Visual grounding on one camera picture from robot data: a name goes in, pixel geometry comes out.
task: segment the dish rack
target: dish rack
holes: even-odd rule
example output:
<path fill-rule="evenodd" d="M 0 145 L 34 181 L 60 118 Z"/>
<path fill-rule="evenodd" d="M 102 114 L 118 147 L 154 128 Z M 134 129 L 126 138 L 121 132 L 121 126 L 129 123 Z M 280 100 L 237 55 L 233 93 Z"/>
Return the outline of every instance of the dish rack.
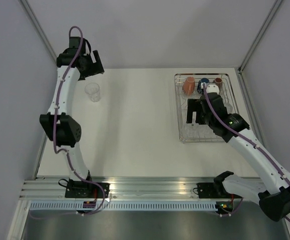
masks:
<path fill-rule="evenodd" d="M 195 91 L 192 95 L 187 96 L 183 92 L 183 85 L 185 80 L 188 77 L 195 78 Z M 220 90 L 220 95 L 223 99 L 224 105 L 227 108 L 227 112 L 230 113 L 239 113 L 238 107 L 236 104 L 236 99 L 234 92 L 231 87 L 229 75 L 226 73 L 178 73 L 175 75 L 175 91 L 176 91 L 176 105 L 177 105 L 177 119 L 178 119 L 178 130 L 179 130 L 179 139 L 185 142 L 192 143 L 214 143 L 214 142 L 223 142 L 223 139 L 215 135 L 212 129 L 207 125 L 200 125 L 195 122 L 195 114 L 193 116 L 192 123 L 186 123 L 187 119 L 187 100 L 190 99 L 199 99 L 201 94 L 199 94 L 196 89 L 198 82 L 202 78 L 208 78 L 212 83 L 215 78 L 222 79 L 222 87 Z"/>

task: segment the transparent cup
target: transparent cup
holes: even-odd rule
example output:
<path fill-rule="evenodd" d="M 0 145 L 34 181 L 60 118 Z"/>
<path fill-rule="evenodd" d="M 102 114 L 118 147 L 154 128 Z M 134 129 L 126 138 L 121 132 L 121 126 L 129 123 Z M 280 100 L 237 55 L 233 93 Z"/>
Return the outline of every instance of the transparent cup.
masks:
<path fill-rule="evenodd" d="M 100 100 L 100 88 L 99 85 L 92 82 L 85 87 L 85 93 L 89 97 L 89 99 L 96 103 L 99 102 Z"/>

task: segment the white table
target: white table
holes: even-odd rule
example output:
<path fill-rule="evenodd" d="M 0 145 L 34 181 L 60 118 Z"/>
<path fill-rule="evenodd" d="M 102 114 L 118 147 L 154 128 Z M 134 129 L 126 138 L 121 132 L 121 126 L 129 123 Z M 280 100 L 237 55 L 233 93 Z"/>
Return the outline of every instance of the white table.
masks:
<path fill-rule="evenodd" d="M 214 177 L 226 170 L 257 177 L 225 143 L 181 143 L 178 135 L 174 75 L 227 73 L 239 113 L 249 122 L 233 68 L 107 69 L 79 81 L 73 118 L 82 127 L 80 146 L 92 176 Z M 85 85 L 100 85 L 102 98 L 91 102 Z M 63 154 L 48 140 L 38 176 L 68 176 Z"/>

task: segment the gray floor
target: gray floor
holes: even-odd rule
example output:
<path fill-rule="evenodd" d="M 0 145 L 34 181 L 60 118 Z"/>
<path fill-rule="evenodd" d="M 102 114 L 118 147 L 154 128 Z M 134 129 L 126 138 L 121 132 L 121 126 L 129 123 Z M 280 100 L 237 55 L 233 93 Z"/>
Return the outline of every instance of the gray floor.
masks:
<path fill-rule="evenodd" d="M 35 211 L 34 216 L 59 212 Z M 290 240 L 283 222 L 272 222 L 252 203 L 232 217 L 207 212 L 103 211 L 92 216 L 29 218 L 26 240 Z"/>

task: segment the gray wall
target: gray wall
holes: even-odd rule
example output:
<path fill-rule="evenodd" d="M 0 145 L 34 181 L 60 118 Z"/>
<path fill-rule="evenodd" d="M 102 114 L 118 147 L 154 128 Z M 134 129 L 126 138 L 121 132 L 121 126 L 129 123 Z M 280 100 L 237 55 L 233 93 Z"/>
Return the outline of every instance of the gray wall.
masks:
<path fill-rule="evenodd" d="M 273 156 L 290 171 L 290 1 L 285 1 L 245 76 Z"/>
<path fill-rule="evenodd" d="M 236 67 L 274 2 L 28 1 L 57 54 L 78 25 L 106 68 Z"/>
<path fill-rule="evenodd" d="M 0 0 L 0 240 L 6 239 L 24 179 L 33 174 L 55 63 L 17 0 Z"/>

